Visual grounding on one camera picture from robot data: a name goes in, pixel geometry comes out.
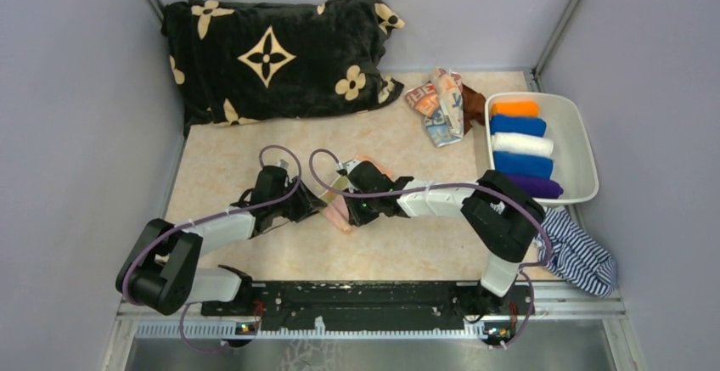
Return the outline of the orange polka dot towel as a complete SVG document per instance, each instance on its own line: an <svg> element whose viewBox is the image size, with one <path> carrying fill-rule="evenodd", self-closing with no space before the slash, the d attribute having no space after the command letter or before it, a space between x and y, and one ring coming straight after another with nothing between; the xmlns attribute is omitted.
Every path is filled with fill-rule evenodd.
<svg viewBox="0 0 720 371"><path fill-rule="evenodd" d="M357 155L354 159L352 159L352 161L370 161L380 170L381 173L390 178L395 177L392 170L382 166L379 162L369 156ZM333 180L330 182L330 186L336 190L346 191L348 182L345 177L341 176L340 173L335 173ZM352 225L350 224L350 215L345 199L342 196L328 190L324 190L319 198L326 204L326 207L320 210L320 214L342 233L350 233L352 231Z"/></svg>

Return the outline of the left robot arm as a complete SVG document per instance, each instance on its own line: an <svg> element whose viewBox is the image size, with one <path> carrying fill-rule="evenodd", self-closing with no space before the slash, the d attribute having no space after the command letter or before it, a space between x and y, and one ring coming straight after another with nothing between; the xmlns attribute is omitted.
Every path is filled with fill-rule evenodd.
<svg viewBox="0 0 720 371"><path fill-rule="evenodd" d="M175 225L149 221L119 271L115 287L124 298L160 314L187 304L221 302L231 313L247 313L255 293L251 276L227 265L201 268L199 260L234 242L255 238L276 219L300 222L326 207L299 177L282 166L264 166L253 188L220 213Z"/></svg>

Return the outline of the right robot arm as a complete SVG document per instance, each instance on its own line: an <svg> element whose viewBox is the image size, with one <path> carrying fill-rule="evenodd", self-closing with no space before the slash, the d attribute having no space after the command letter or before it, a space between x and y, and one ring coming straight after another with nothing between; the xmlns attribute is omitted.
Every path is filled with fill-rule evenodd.
<svg viewBox="0 0 720 371"><path fill-rule="evenodd" d="M545 214L534 199L499 171L488 170L474 182L433 183L412 176L391 179L369 161L343 170L350 221L362 226L379 216L437 216L466 222L488 250L478 282L478 298L459 303L458 314L475 321L500 313Z"/></svg>

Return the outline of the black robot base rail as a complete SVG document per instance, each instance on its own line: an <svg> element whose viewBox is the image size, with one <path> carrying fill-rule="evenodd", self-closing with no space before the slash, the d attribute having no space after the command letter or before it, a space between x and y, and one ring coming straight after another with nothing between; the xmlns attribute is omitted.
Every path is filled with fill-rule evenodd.
<svg viewBox="0 0 720 371"><path fill-rule="evenodd" d="M534 314L531 287L498 297L476 281L264 281L229 302L202 303L206 317L246 317L249 338L478 339L501 347Z"/></svg>

